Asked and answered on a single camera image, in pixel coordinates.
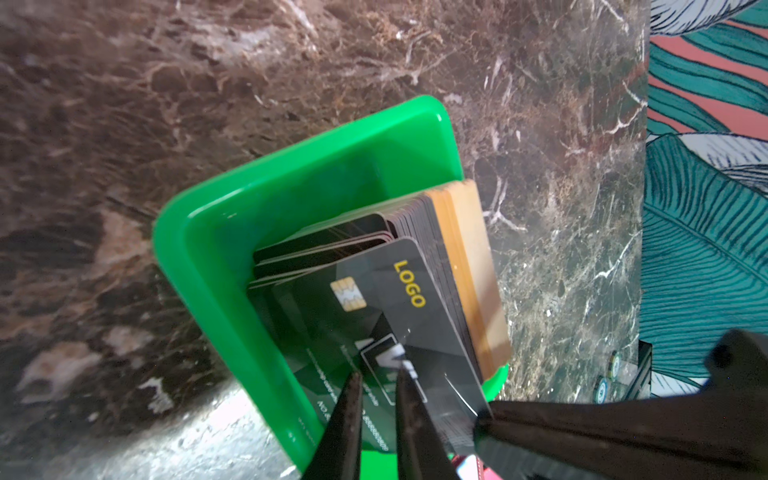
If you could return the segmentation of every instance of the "gold chip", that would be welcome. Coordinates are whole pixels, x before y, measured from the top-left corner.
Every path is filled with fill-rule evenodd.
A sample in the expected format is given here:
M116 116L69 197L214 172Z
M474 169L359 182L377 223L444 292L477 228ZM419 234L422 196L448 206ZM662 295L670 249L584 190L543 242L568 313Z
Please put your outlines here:
M331 282L331 289L345 312L360 310L368 305L351 276Z

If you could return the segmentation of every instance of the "leaf pattern wallpaper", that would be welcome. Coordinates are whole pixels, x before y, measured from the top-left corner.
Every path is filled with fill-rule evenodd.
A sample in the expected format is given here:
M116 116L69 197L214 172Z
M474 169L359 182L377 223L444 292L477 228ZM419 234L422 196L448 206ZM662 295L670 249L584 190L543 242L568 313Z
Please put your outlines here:
M768 334L768 0L652 0L641 339L696 392L731 328Z

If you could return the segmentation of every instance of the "green plastic container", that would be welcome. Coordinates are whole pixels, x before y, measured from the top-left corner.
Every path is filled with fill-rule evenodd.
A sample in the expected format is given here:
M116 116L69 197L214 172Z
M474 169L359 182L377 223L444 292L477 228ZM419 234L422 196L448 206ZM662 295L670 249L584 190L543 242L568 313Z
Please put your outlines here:
M251 254L346 211L462 180L444 107L420 97L343 125L176 196L154 227L162 270L296 466L323 426L246 296ZM498 394L508 369L484 385ZM397 478L364 452L363 478Z

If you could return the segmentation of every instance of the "white rectangle outline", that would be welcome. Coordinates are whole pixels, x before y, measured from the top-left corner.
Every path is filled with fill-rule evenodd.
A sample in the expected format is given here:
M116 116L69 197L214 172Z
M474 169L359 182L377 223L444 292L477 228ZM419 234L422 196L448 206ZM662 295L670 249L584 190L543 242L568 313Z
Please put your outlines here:
M395 406L395 403L392 400L390 400L389 399L389 395L386 394L386 390L384 389L384 385L382 385L382 383L379 381L379 377L376 375L376 372L373 371L373 368L371 367L371 364L368 362L368 359L363 355L363 353L365 353L368 350L372 349L373 347L379 345L380 343L383 343L384 340L388 339L389 337L392 337L392 341L395 342L395 344L399 343L397 341L397 338L395 338L395 334L394 333L387 333L378 342L374 342L374 343L368 345L366 348L360 350L360 357L362 358L363 362L365 362L366 365L368 366L368 370L371 372L371 375L373 375L373 379L376 381L376 383L379 384L379 388L382 390L382 393L384 394L384 398L386 399L386 401L391 406ZM416 387L419 388L419 393L422 394L422 402L427 403L428 402L427 395L424 394L424 389L422 389L421 384L419 383L419 381L417 379L413 379L413 382L416 384Z

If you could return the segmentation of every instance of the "marble countertop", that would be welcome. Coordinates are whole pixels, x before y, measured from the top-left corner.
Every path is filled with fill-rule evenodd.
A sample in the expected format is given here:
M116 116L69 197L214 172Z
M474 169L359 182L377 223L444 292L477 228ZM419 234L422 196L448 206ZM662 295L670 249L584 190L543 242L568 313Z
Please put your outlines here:
M0 6L0 475L297 477L157 268L175 194L420 94L478 182L505 399L637 354L649 7L636 0Z

